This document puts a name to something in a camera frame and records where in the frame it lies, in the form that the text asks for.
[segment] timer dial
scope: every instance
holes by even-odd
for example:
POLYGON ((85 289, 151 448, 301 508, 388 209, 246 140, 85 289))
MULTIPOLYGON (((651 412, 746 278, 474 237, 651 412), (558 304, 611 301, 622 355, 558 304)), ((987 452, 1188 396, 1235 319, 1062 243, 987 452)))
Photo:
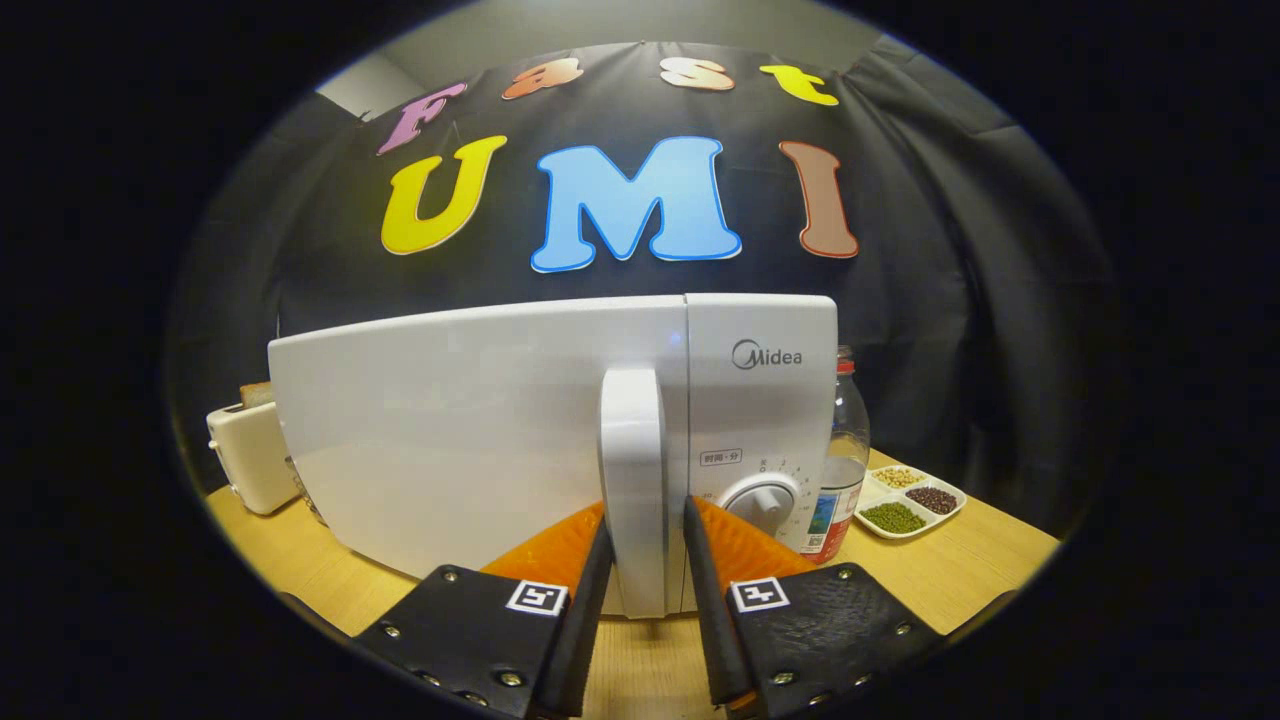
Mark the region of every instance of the timer dial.
POLYGON ((773 536, 791 515, 799 492, 790 475, 759 473, 733 483, 721 506, 773 536))

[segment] table surface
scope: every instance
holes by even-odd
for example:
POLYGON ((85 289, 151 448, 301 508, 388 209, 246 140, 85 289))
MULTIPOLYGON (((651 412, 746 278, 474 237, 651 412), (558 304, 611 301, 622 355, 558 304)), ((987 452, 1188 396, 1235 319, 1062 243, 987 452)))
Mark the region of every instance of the table surface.
MULTIPOLYGON (((868 469, 899 464, 873 450, 868 469)), ((355 635, 417 580, 334 539, 306 505, 274 515, 244 510, 223 487, 207 498, 229 542, 274 589, 292 593, 355 635)), ((938 633, 973 618, 997 594, 1021 587, 1057 541, 974 497, 915 538, 890 541, 856 520, 828 565, 856 562, 938 633)), ((584 698, 584 717, 719 719, 709 701, 695 614, 662 620, 604 618, 584 698)))

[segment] divided plate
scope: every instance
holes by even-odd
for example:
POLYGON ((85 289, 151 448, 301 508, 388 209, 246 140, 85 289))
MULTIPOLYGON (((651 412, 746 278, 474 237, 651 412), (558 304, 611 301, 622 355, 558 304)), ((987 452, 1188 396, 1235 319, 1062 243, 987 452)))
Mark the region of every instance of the divided plate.
POLYGON ((870 532, 876 533, 882 538, 902 539, 902 538, 915 537, 937 525, 941 525, 950 518, 954 518, 957 512, 960 512, 961 509, 964 509, 964 503, 966 500, 968 496, 965 496, 965 493, 955 488, 951 483, 945 483, 923 470, 916 470, 915 468, 910 468, 908 465, 887 465, 884 468, 877 468, 874 470, 867 471, 867 477, 863 482, 861 495, 858 497, 858 510, 854 511, 854 516, 858 518, 859 523, 867 525, 867 528, 870 532), (883 482, 881 482, 879 478, 877 478, 877 475, 890 469, 906 470, 908 473, 919 479, 915 483, 906 486, 905 488, 888 487, 883 482), (932 510, 911 500, 910 497, 906 497, 906 491, 915 488, 938 488, 941 491, 945 491, 955 496, 956 509, 946 515, 938 515, 937 512, 933 512, 932 510), (891 533, 888 530, 881 529, 878 525, 876 525, 876 523, 872 523, 867 518, 863 518, 863 510, 867 510, 869 507, 876 507, 878 505, 887 505, 890 502, 901 502, 902 505, 905 505, 911 512, 915 512, 920 519, 924 520, 924 527, 918 530, 913 530, 910 533, 891 533))

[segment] water bottle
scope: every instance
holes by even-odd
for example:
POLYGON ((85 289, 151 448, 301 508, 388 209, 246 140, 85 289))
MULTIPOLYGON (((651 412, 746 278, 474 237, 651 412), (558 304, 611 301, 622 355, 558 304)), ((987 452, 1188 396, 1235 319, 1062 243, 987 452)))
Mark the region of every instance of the water bottle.
POLYGON ((847 345, 841 345, 836 350, 836 409, 822 489, 809 520, 808 537, 800 548, 800 555, 814 565, 835 557, 845 541, 863 491, 870 447, 870 420, 863 396, 854 386, 852 352, 847 345))

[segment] microwave door handle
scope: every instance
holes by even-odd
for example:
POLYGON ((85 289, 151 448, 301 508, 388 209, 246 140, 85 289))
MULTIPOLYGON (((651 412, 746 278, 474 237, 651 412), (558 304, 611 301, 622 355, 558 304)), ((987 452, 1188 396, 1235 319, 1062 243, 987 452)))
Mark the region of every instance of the microwave door handle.
POLYGON ((666 427, 653 369, 609 369, 600 383, 600 489, 627 618, 666 615, 666 427))

